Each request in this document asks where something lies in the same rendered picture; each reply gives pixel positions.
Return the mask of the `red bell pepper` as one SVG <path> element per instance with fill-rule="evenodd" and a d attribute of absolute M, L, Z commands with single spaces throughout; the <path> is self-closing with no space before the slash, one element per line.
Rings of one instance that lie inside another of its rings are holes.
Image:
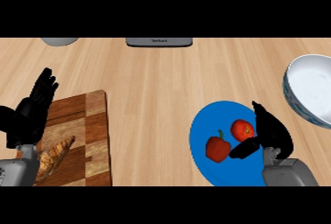
<path fill-rule="evenodd" d="M 211 136 L 205 144 L 205 157 L 220 163 L 229 156 L 232 145 L 223 140 L 223 131 L 218 129 L 218 136 Z"/>

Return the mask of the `blue plate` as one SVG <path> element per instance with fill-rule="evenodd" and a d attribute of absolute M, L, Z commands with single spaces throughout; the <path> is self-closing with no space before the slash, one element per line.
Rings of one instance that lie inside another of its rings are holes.
<path fill-rule="evenodd" d="M 261 171 L 264 168 L 263 149 L 245 159 L 230 158 L 215 163 L 205 156 L 205 144 L 211 137 L 221 137 L 235 147 L 230 126 L 242 119 L 255 126 L 254 111 L 235 101 L 217 101 L 208 104 L 190 123 L 190 154 L 202 176 L 214 186 L 264 186 Z"/>

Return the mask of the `white bowl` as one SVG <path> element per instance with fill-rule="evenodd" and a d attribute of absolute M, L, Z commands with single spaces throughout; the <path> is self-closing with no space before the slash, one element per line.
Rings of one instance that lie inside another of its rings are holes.
<path fill-rule="evenodd" d="M 283 98 L 292 111 L 331 130 L 331 57 L 298 56 L 283 71 Z"/>

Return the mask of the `red tomato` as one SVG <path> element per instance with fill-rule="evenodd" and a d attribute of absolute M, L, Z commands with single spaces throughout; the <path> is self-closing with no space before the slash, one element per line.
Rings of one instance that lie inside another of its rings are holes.
<path fill-rule="evenodd" d="M 246 138 L 254 137 L 254 126 L 245 120 L 238 119 L 232 123 L 230 133 L 233 139 L 242 142 Z"/>

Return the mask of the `brown wooden cutting board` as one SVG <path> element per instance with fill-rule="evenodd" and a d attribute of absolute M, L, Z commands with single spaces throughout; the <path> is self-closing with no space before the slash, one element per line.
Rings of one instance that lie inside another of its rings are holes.
<path fill-rule="evenodd" d="M 50 105 L 37 149 L 48 150 L 69 137 L 75 137 L 75 142 L 59 167 L 35 186 L 112 186 L 107 97 L 103 90 L 53 101 Z"/>

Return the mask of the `grey round container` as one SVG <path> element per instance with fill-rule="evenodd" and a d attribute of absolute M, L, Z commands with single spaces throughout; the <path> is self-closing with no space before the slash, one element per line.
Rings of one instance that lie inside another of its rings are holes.
<path fill-rule="evenodd" d="M 68 46 L 78 38 L 41 38 L 48 46 Z"/>

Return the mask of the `brown baguette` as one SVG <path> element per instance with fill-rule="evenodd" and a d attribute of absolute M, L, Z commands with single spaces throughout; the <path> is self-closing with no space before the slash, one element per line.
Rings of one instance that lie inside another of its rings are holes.
<path fill-rule="evenodd" d="M 39 165 L 35 173 L 35 185 L 39 184 L 53 174 L 68 154 L 73 142 L 75 137 L 71 136 L 69 138 L 62 140 L 48 150 L 42 150 L 37 154 Z"/>

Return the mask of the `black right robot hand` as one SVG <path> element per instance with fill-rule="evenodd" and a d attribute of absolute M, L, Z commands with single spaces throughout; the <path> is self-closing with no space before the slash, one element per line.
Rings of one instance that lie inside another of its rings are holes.
<path fill-rule="evenodd" d="M 294 151 L 294 142 L 286 127 L 276 117 L 266 111 L 263 105 L 252 102 L 252 110 L 255 114 L 255 134 L 248 137 L 232 149 L 230 158 L 246 158 L 260 147 L 264 149 L 273 147 L 280 152 L 276 159 L 286 159 Z"/>

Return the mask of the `grey flat appliance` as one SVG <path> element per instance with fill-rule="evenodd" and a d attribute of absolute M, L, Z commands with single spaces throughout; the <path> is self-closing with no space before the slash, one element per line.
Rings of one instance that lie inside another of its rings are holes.
<path fill-rule="evenodd" d="M 192 38 L 125 38 L 131 47 L 186 47 L 192 45 Z"/>

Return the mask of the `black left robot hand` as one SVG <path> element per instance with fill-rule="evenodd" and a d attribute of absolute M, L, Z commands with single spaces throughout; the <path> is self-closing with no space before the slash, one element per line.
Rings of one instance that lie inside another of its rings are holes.
<path fill-rule="evenodd" d="M 51 69 L 44 68 L 28 97 L 16 108 L 0 105 L 0 131 L 6 133 L 6 148 L 22 144 L 37 144 L 47 123 L 47 111 L 57 90 Z"/>

